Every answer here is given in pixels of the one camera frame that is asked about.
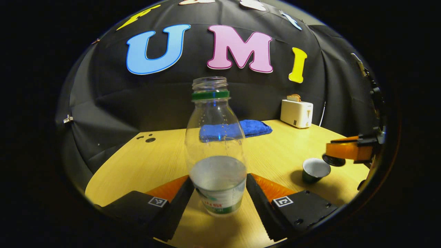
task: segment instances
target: letter m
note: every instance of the letter m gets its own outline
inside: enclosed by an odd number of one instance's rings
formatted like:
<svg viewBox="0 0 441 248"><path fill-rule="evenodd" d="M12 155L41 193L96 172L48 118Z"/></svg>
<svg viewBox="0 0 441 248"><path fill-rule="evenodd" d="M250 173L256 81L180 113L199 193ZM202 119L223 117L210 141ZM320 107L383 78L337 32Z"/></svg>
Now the letter m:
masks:
<svg viewBox="0 0 441 248"><path fill-rule="evenodd" d="M270 73L273 67L269 59L269 43L273 40L269 35L254 32L246 42L230 26L213 25L208 30L214 33L213 58L207 62L211 69L228 69L232 62L228 59L228 50L239 68L244 68L251 54L254 53L250 69Z"/></svg>

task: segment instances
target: yellow letter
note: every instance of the yellow letter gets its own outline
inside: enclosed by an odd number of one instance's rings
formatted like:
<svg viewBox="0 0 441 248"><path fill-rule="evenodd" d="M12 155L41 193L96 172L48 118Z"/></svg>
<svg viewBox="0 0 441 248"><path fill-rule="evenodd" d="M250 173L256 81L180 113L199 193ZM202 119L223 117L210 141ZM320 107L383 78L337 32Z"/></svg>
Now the yellow letter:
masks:
<svg viewBox="0 0 441 248"><path fill-rule="evenodd" d="M292 48L292 52L294 53L294 66L292 72L288 75L288 78L291 81L301 83L303 82L303 66L308 55L304 51L295 47Z"/></svg>
<svg viewBox="0 0 441 248"><path fill-rule="evenodd" d="M130 17L130 19L129 19L128 21L126 21L126 23L124 23L124 24L123 24L121 27L119 27L117 30L119 30L120 28L125 27L125 26L129 25L130 23L132 23L132 22L138 20L138 17L143 16L143 15L149 13L150 10L152 10L152 9L154 9L154 8L157 8L157 7L159 7L159 6L161 6L161 5L159 4L159 5L156 5L156 6L154 6L154 7L148 8L148 9L146 9L146 10L140 12L140 13L137 13L136 15Z"/></svg>

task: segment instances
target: cup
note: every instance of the cup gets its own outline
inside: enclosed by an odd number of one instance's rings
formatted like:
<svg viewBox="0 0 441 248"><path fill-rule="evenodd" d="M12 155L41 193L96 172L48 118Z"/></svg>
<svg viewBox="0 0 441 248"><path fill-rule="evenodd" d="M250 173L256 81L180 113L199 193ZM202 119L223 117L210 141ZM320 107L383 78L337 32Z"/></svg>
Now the cup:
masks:
<svg viewBox="0 0 441 248"><path fill-rule="evenodd" d="M331 166L318 158L309 158L303 162L302 180L307 184L318 182L331 173Z"/></svg>

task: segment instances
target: white toaster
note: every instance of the white toaster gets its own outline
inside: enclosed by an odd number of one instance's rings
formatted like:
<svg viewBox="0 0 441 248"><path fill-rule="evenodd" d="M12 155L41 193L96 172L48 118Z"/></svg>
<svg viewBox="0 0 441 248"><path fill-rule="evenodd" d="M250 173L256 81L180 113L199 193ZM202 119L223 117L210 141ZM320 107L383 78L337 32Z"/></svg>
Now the white toaster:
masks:
<svg viewBox="0 0 441 248"><path fill-rule="evenodd" d="M312 122L312 108L309 102L282 100L280 120L296 128L308 128Z"/></svg>

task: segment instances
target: blue letter u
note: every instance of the blue letter u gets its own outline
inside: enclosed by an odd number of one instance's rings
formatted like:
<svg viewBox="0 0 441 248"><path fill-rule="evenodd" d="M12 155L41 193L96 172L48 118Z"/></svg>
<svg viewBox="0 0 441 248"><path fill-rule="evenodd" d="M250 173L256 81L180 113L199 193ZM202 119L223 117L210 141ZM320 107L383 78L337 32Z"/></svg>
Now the blue letter u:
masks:
<svg viewBox="0 0 441 248"><path fill-rule="evenodd" d="M181 57L184 31L189 28L190 25L188 24L164 28L164 33L168 33L167 51L163 56L154 60L147 58L146 52L149 38L155 34L155 31L148 31L130 38L127 41L129 45L127 69L133 74L146 75L169 68Z"/></svg>

